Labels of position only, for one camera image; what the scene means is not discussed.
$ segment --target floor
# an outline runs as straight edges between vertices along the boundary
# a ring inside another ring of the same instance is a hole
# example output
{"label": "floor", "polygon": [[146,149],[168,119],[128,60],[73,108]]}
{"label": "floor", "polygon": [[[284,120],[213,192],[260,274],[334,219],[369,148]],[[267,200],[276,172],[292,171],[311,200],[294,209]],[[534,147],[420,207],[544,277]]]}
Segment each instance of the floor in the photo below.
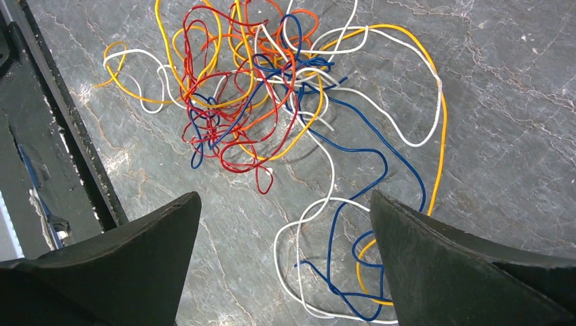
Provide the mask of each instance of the floor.
{"label": "floor", "polygon": [[[285,9],[287,1],[279,3]],[[113,41],[123,40],[130,48],[166,58],[154,1],[29,0],[29,4],[128,217],[135,219],[191,190],[202,196],[202,225],[179,307],[179,325],[350,325],[308,316],[284,294],[273,268],[276,231],[324,196],[329,185],[329,167],[312,141],[303,140],[271,165],[275,184],[266,196],[255,191],[253,174],[231,175],[212,161],[192,171],[192,151],[180,140],[186,119],[182,110],[169,107],[148,115],[114,86],[93,88],[107,79],[102,53]],[[163,1],[169,33],[178,29],[191,4]],[[298,1],[299,7],[321,13],[320,32],[342,26],[352,4]],[[254,8],[259,6],[263,15],[270,12],[264,2]],[[576,258],[575,7],[575,2],[564,0],[361,1],[353,24],[405,26],[439,67],[449,126],[435,218],[513,247]],[[365,51],[337,60],[342,73],[350,74],[349,85],[385,103],[409,139],[425,136],[433,119],[435,91],[417,56],[373,37]],[[221,69],[229,64],[223,60]],[[154,96],[160,86],[148,66],[156,67],[143,56],[133,56],[125,70],[146,81],[144,86]],[[428,145],[411,149],[365,101],[356,103],[420,172],[430,196],[439,132]],[[331,114],[337,129],[333,136],[342,143],[382,147],[372,134],[356,127],[358,119],[348,111],[332,109]],[[382,169],[374,156],[332,154],[336,196],[350,196]],[[413,176],[392,155],[389,162],[390,175],[378,189],[417,206],[420,195]],[[303,255],[320,265],[325,263],[333,213],[331,205],[304,228]],[[359,289],[350,245],[369,228],[365,213],[344,209],[332,266],[335,282],[346,290]],[[283,271],[294,286],[293,233],[281,238],[280,251]],[[377,275],[366,276],[376,284]],[[307,270],[304,286],[308,301],[347,312]],[[368,303],[364,308],[369,312],[375,307]],[[382,317],[392,314],[386,310]]]}

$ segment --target wire bundle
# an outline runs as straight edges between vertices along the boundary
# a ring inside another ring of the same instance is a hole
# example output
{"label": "wire bundle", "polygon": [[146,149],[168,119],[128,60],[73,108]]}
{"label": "wire bundle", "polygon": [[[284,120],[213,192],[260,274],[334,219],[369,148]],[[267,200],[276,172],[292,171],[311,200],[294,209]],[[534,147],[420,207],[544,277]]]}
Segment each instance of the wire bundle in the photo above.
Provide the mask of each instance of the wire bundle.
{"label": "wire bundle", "polygon": [[[292,298],[302,303],[303,307],[308,313],[318,318],[346,318],[358,321],[372,321],[381,324],[397,323],[397,321],[383,321],[377,319],[380,311],[382,310],[382,306],[392,306],[392,301],[383,297],[384,266],[381,264],[369,264],[362,260],[363,255],[375,243],[375,240],[371,241],[364,249],[360,251],[358,255],[356,254],[357,245],[364,238],[368,237],[372,231],[366,232],[361,237],[359,237],[352,247],[353,256],[357,260],[357,276],[363,293],[342,292],[331,281],[331,249],[340,211],[346,204],[352,204],[364,211],[369,211],[369,209],[366,207],[355,202],[355,199],[364,195],[386,177],[388,173],[388,162],[384,154],[377,149],[343,147],[325,135],[321,134],[320,132],[314,130],[312,125],[315,122],[321,122],[330,130],[334,131],[332,126],[330,126],[323,119],[323,116],[329,109],[330,104],[350,109],[355,114],[357,114],[362,119],[365,126],[369,128],[380,139],[382,144],[386,146],[395,156],[397,156],[414,175],[422,191],[421,203],[419,207],[419,210],[422,211],[426,202],[426,189],[420,175],[416,172],[414,167],[398,151],[396,151],[396,149],[394,149],[394,147],[384,138],[384,136],[366,118],[366,116],[363,115],[360,110],[358,110],[358,108],[351,105],[350,103],[338,100],[330,96],[330,93],[341,91],[362,96],[371,106],[386,116],[394,129],[397,131],[397,134],[401,140],[410,147],[420,147],[428,142],[428,140],[433,136],[435,129],[437,128],[441,111],[444,111],[439,169],[431,201],[429,203],[428,214],[430,215],[433,210],[440,177],[442,175],[444,144],[446,142],[447,129],[447,108],[444,95],[442,93],[442,81],[438,77],[432,59],[424,47],[417,40],[417,38],[415,38],[413,34],[400,26],[390,24],[377,24],[373,26],[350,26],[350,23],[355,16],[358,0],[355,0],[354,8],[350,18],[342,28],[329,31],[317,37],[314,41],[312,41],[311,37],[319,27],[318,17],[308,10],[292,10],[292,1],[290,1],[287,10],[283,12],[282,9],[275,2],[273,2],[273,0],[264,0],[265,2],[271,4],[281,17],[280,23],[273,33],[269,31],[269,29],[273,29],[271,26],[269,26],[269,20],[252,22],[254,19],[251,19],[249,16],[249,6],[252,3],[252,0],[246,0],[245,2],[234,0],[233,4],[231,4],[228,8],[227,14],[215,9],[208,2],[208,0],[203,1],[205,5],[195,5],[186,13],[186,15],[183,17],[181,29],[173,35],[172,42],[170,43],[160,16],[160,0],[156,0],[156,19],[166,46],[168,64],[165,65],[161,63],[160,60],[158,60],[153,54],[150,54],[145,50],[129,50],[128,46],[124,42],[115,42],[111,44],[104,52],[105,58],[103,65],[109,72],[111,79],[101,85],[98,85],[97,87],[106,86],[111,82],[115,82],[123,91],[125,91],[125,93],[139,99],[141,107],[148,113],[158,113],[163,109],[164,105],[170,103],[174,103],[185,109],[187,113],[187,124],[183,129],[181,138],[182,141],[189,143],[192,146],[193,154],[190,160],[191,167],[193,169],[199,168],[204,159],[217,159],[219,160],[221,166],[231,173],[247,173],[254,170],[256,185],[258,191],[262,194],[266,194],[270,190],[272,187],[272,182],[274,181],[272,169],[264,167],[264,164],[268,161],[274,161],[283,157],[301,139],[304,134],[307,134],[326,155],[327,161],[331,166],[331,183],[324,198],[312,203],[303,212],[298,221],[288,223],[276,234],[274,239],[274,261],[278,278],[285,291]],[[200,11],[208,11],[212,13],[218,28],[217,35],[213,35],[209,32],[205,21],[201,19],[191,19],[193,14],[196,14]],[[305,32],[302,30],[300,20],[296,16],[298,14],[303,14],[314,19],[314,26],[309,31]],[[223,32],[221,23],[222,20],[228,21],[227,33]],[[293,24],[296,27],[298,32],[297,35],[289,37],[287,32],[288,24]],[[416,47],[385,33],[382,31],[382,29],[393,29],[404,33],[416,44]],[[203,32],[205,42],[201,46],[200,44],[194,44],[191,42],[189,36],[189,32],[191,30]],[[328,44],[325,44],[322,47],[319,46],[323,39],[334,33],[339,33],[339,37],[337,39],[329,42]],[[336,80],[330,75],[332,69],[336,65],[334,62],[335,56],[359,51],[366,44],[370,33],[384,36],[387,39],[414,51],[429,68],[432,76],[437,82],[438,99],[435,120],[428,135],[423,141],[419,143],[411,143],[409,140],[407,140],[390,114],[386,112],[382,107],[378,106],[370,97],[366,96],[364,93],[358,90],[344,87],[342,84],[345,83],[347,77]],[[183,38],[183,52],[181,52],[177,46],[177,38],[180,36],[180,34]],[[355,48],[341,50],[340,44],[342,41],[344,39],[354,37],[355,35],[363,35],[362,42]],[[225,38],[228,39],[228,47],[230,48],[233,55],[232,61],[236,65],[236,69],[231,71],[217,70],[217,63],[220,59],[222,46],[224,43],[226,43],[223,40]],[[109,52],[111,49],[118,45],[123,46],[124,50],[110,54]],[[211,48],[213,48],[214,53],[209,60],[209,49]],[[172,51],[174,51],[181,59],[182,74],[178,72],[176,65],[173,62]],[[131,53],[139,53],[149,56],[158,64],[156,73],[158,74],[162,83],[161,100],[143,97],[142,89],[138,81],[130,75],[127,76],[137,86],[139,91],[138,94],[131,92],[119,81],[118,76],[120,73],[123,73],[121,72],[121,69],[124,65],[126,55]],[[118,68],[114,71],[109,64],[109,61],[112,58],[118,57],[120,57],[120,62]],[[201,60],[201,69],[198,69],[194,66],[194,63],[197,61],[197,59]],[[171,70],[173,77],[175,77],[177,83],[179,84],[178,98],[175,98],[170,92],[170,78],[168,76],[169,74],[167,69]],[[243,87],[241,82],[241,80],[245,81],[246,77],[248,77],[249,80],[249,85],[247,88]],[[213,94],[211,96],[202,94],[203,86],[205,86],[206,83],[213,78],[216,78],[217,80],[217,85]],[[237,93],[240,96],[233,99],[226,98],[224,95],[225,90],[227,90],[229,87],[233,89],[234,93]],[[164,94],[166,93],[168,93],[168,96],[170,97],[169,101],[164,97]],[[255,98],[257,98],[258,95],[260,95],[262,99],[255,103]],[[307,111],[302,107],[301,104],[304,102],[305,98],[318,98],[319,104],[314,111]],[[147,108],[146,103],[156,103],[160,106],[157,109],[151,110]],[[263,109],[264,107],[267,107],[266,105],[271,107],[268,111]],[[289,119],[289,123],[285,128],[278,127],[282,112],[284,112],[286,117]],[[270,121],[273,121],[273,123],[271,127],[267,129],[267,131],[264,131],[264,136],[255,137],[254,134],[257,134],[257,132],[251,132],[251,130],[258,129],[254,128],[256,126],[259,126],[259,128],[263,128],[265,130],[266,124],[264,122],[267,122],[268,125],[270,125]],[[289,141],[289,136],[291,133],[293,133],[293,131],[296,130],[296,125],[300,126],[300,131],[295,137],[292,138],[291,141]],[[277,138],[279,138],[280,141],[278,143],[272,144],[272,150],[269,151],[270,153],[267,153],[264,156],[260,156],[258,154],[258,152],[260,152],[260,150],[257,149],[258,145],[269,145],[269,143]],[[364,189],[349,199],[333,198],[331,195],[334,190],[335,182],[334,162],[322,142],[327,143],[334,149],[348,153],[376,154],[382,160],[382,165],[384,167],[382,174],[372,183],[370,183],[368,186],[366,186]],[[229,157],[232,156],[230,154],[226,155],[227,151],[229,149],[237,148],[241,148],[246,154],[248,154],[247,159],[241,160],[239,162],[234,162],[233,160],[229,159]],[[259,182],[259,176],[261,172],[265,172],[265,174],[270,178],[268,186],[266,186],[264,189],[261,187]],[[319,216],[330,200],[340,201],[342,203],[337,208],[331,224],[328,240],[326,273],[323,274],[310,261],[300,260],[299,237],[302,224],[312,221],[315,217]],[[316,213],[312,216],[306,217],[308,212],[317,205],[321,205],[320,209],[317,210]],[[292,293],[286,285],[286,282],[280,273],[276,250],[279,236],[283,231],[291,228],[292,226],[298,226],[295,242],[295,267],[298,269],[300,296]],[[302,276],[300,270],[301,265],[310,266],[312,271],[317,273],[327,283],[329,290],[342,298],[344,303],[354,313],[354,316],[333,314],[323,311],[320,308],[311,306],[309,303],[307,303],[304,299],[304,289],[302,287]],[[361,279],[360,266],[379,269],[380,293],[378,295],[368,294],[367,289],[365,288],[365,285]],[[349,297],[366,297],[375,301],[378,304],[376,312],[373,316],[362,315],[350,303],[348,299]]]}

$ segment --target tangled wires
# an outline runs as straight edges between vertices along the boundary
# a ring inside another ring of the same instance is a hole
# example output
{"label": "tangled wires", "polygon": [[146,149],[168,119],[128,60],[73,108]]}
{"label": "tangled wires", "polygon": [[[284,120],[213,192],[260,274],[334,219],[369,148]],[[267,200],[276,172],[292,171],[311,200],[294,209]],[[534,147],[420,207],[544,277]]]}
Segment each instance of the tangled wires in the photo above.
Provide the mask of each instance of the tangled wires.
{"label": "tangled wires", "polygon": [[[192,156],[190,166],[192,169],[196,170],[200,168],[204,160],[216,159],[222,168],[231,173],[240,174],[254,170],[256,186],[261,194],[268,193],[274,181],[272,169],[264,165],[282,158],[305,134],[308,135],[326,155],[331,167],[331,181],[324,198],[312,203],[304,211],[300,220],[287,224],[276,234],[274,240],[274,260],[279,280],[285,291],[291,297],[302,303],[307,312],[318,318],[337,317],[359,321],[373,321],[381,324],[396,323],[397,321],[377,319],[382,310],[382,306],[392,305],[391,300],[383,297],[384,266],[381,264],[369,264],[361,260],[365,252],[374,244],[374,241],[369,243],[359,255],[356,255],[356,246],[361,240],[369,236],[371,232],[362,235],[353,245],[353,254],[358,266],[357,275],[363,293],[343,292],[331,281],[331,248],[340,211],[346,204],[352,204],[364,211],[369,211],[364,206],[356,203],[355,200],[386,177],[388,173],[388,162],[384,154],[377,149],[343,147],[329,137],[314,130],[312,125],[319,122],[334,131],[334,128],[323,119],[323,116],[327,113],[331,104],[355,112],[355,114],[362,119],[364,126],[370,129],[382,141],[382,144],[387,147],[394,156],[397,156],[414,175],[422,192],[419,208],[421,211],[425,207],[427,193],[425,185],[420,175],[416,172],[416,169],[394,149],[358,108],[345,101],[335,99],[330,96],[330,93],[340,91],[362,96],[371,106],[389,120],[400,139],[410,147],[421,147],[431,139],[439,124],[439,117],[442,114],[444,117],[444,123],[442,124],[442,145],[440,148],[437,180],[429,203],[429,214],[431,214],[442,175],[444,143],[446,141],[447,129],[447,108],[442,93],[442,81],[437,74],[432,59],[417,38],[400,26],[390,24],[351,26],[350,24],[358,6],[358,0],[355,0],[350,18],[343,27],[328,31],[317,37],[314,41],[312,41],[311,38],[319,27],[319,18],[308,10],[292,10],[292,1],[288,5],[287,10],[283,12],[272,0],[264,0],[273,6],[281,18],[278,26],[274,27],[270,26],[270,20],[251,19],[249,6],[252,0],[246,0],[245,2],[234,0],[233,4],[228,7],[227,13],[215,9],[207,0],[203,1],[205,5],[195,5],[184,15],[181,28],[173,35],[172,42],[170,43],[160,16],[160,0],[156,0],[156,20],[158,21],[158,26],[160,27],[160,32],[166,46],[168,64],[162,64],[153,54],[145,50],[129,50],[125,43],[115,42],[104,52],[105,58],[103,65],[106,70],[108,70],[111,79],[97,87],[115,82],[127,94],[139,99],[141,107],[148,113],[158,113],[164,108],[164,105],[171,103],[181,107],[186,112],[187,120],[181,133],[181,139],[191,145]],[[199,13],[202,11],[209,12],[213,15],[217,26],[217,33],[210,33],[205,21],[192,19],[193,16],[200,16]],[[304,15],[314,20],[314,24],[309,31],[303,31],[297,15]],[[224,33],[222,26],[223,20],[228,22],[228,30],[226,33]],[[288,34],[289,29],[287,26],[289,24],[297,31],[296,35],[290,36]],[[382,31],[386,29],[393,29],[404,33],[416,46]],[[191,31],[200,31],[202,33],[202,41],[193,41],[190,37]],[[334,33],[339,34],[337,39],[326,43],[324,46],[320,46],[325,38]],[[391,115],[377,105],[370,97],[358,90],[344,87],[343,85],[348,79],[347,77],[335,79],[331,75],[332,70],[336,67],[334,58],[361,50],[366,44],[370,34],[383,36],[411,49],[426,64],[436,81],[438,95],[435,119],[430,132],[425,139],[419,143],[413,143],[407,140]],[[183,46],[181,47],[177,46],[180,35],[183,39]],[[341,50],[340,46],[342,41],[355,35],[362,35],[362,42],[355,48]],[[229,71],[220,71],[217,69],[217,65],[222,57],[223,47],[226,47],[226,44],[232,53],[232,62],[236,65],[236,68]],[[111,49],[116,46],[124,46],[124,50],[110,54]],[[174,63],[172,56],[173,51],[181,59],[180,68],[177,68]],[[132,76],[128,75],[137,86],[138,94],[131,92],[119,81],[118,76],[123,73],[121,69],[124,65],[126,55],[130,53],[144,54],[156,61],[158,64],[156,73],[162,83],[162,99],[156,100],[143,97],[142,89],[138,81]],[[112,58],[120,58],[116,70],[113,70],[109,64]],[[171,71],[179,85],[179,95],[176,96],[177,98],[170,92],[168,70]],[[212,81],[214,81],[213,84],[216,84],[212,95],[207,95],[205,92],[203,93],[206,85]],[[166,93],[168,93],[170,98],[169,101],[164,98]],[[227,95],[229,93],[234,93],[235,96],[229,98]],[[305,98],[317,98],[318,106],[312,111],[305,110],[302,107]],[[159,104],[159,107],[154,110],[148,109],[147,105],[149,103]],[[285,118],[287,118],[288,122],[284,126],[282,122]],[[300,127],[300,131],[290,139],[290,135],[295,133],[298,126]],[[376,154],[382,160],[384,170],[372,183],[349,199],[333,198],[331,195],[334,190],[336,172],[334,162],[329,152],[323,146],[323,143],[347,153],[363,152]],[[229,149],[237,149],[237,151],[230,153]],[[246,155],[241,157],[235,155],[241,152],[246,153]],[[261,186],[261,177],[263,177],[263,175],[268,176],[268,182],[265,187]],[[328,238],[326,272],[322,273],[310,261],[300,260],[299,236],[302,224],[312,221],[316,216],[319,216],[331,200],[340,201],[342,204],[336,210],[332,221]],[[320,209],[317,210],[314,215],[306,217],[311,208],[316,205],[321,205]],[[300,296],[292,293],[283,280],[276,252],[276,244],[279,236],[284,230],[292,226],[298,227],[296,232],[295,267],[298,269]],[[346,305],[353,311],[354,316],[326,312],[311,306],[305,301],[300,273],[300,268],[303,264],[310,266],[310,268],[327,283],[328,289],[342,298]],[[370,295],[367,293],[367,289],[361,279],[360,265],[379,269],[379,295]],[[366,297],[375,301],[378,304],[375,314],[373,316],[363,316],[348,300],[350,296]]]}

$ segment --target gray marble surface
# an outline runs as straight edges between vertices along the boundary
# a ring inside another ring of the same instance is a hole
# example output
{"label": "gray marble surface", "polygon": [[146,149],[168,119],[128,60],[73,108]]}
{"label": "gray marble surface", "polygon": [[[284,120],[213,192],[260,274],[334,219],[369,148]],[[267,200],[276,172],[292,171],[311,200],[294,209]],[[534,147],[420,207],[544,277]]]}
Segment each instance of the gray marble surface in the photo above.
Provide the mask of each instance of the gray marble surface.
{"label": "gray marble surface", "polygon": [[[163,1],[169,33],[177,30],[183,12],[198,2]],[[172,106],[147,115],[116,87],[92,87],[107,79],[102,52],[113,41],[166,58],[154,1],[29,3],[128,217],[137,218],[190,190],[202,196],[202,225],[178,311],[179,325],[350,325],[308,316],[283,293],[273,268],[276,231],[327,191],[329,167],[312,141],[304,139],[270,165],[276,182],[266,196],[255,191],[253,173],[231,175],[210,160],[192,171],[192,151],[180,140],[186,123],[181,109]],[[297,3],[321,14],[321,32],[341,26],[353,5],[351,0]],[[280,5],[285,8],[287,1]],[[429,49],[443,79],[449,137],[435,218],[513,247],[576,258],[575,6],[565,0],[360,2],[354,24],[406,26]],[[262,16],[273,15],[264,2],[255,1],[253,9],[261,9]],[[213,22],[208,13],[201,16]],[[417,140],[430,128],[435,102],[433,79],[419,60],[409,50],[371,37],[364,51],[337,58],[336,71],[350,74],[350,86],[383,103],[409,139]],[[230,63],[223,60],[220,69],[228,68]],[[155,69],[150,59],[132,56],[125,71],[144,81],[147,95],[157,96]],[[365,101],[350,100],[413,163],[429,196],[439,133],[428,145],[411,149]],[[348,110],[333,107],[330,114],[337,128],[332,136],[342,144],[372,144],[384,150]],[[350,196],[382,170],[373,155],[331,152],[337,168],[336,196]],[[417,206],[420,195],[414,177],[389,151],[385,154],[391,172],[378,189]],[[303,255],[321,267],[334,207],[304,228]],[[369,226],[365,213],[344,209],[336,229],[333,269],[334,282],[345,290],[359,290],[350,244]],[[280,251],[283,271],[294,286],[293,232],[281,237]],[[377,275],[366,272],[366,277],[374,289]],[[309,301],[348,311],[308,270],[304,286]],[[364,312],[375,308],[369,302],[357,303]],[[390,316],[393,312],[385,309],[382,317]]]}

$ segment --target black metal frame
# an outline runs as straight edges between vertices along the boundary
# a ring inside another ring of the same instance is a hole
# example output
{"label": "black metal frame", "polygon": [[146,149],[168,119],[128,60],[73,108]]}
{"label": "black metal frame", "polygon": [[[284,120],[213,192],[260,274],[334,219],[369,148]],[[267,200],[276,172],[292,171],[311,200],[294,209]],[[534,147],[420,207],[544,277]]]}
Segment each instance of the black metal frame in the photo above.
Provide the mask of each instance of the black metal frame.
{"label": "black metal frame", "polygon": [[5,29],[21,32],[54,117],[64,129],[64,138],[73,162],[84,181],[84,189],[100,218],[103,230],[128,223],[120,200],[26,1],[0,0],[0,11]]}

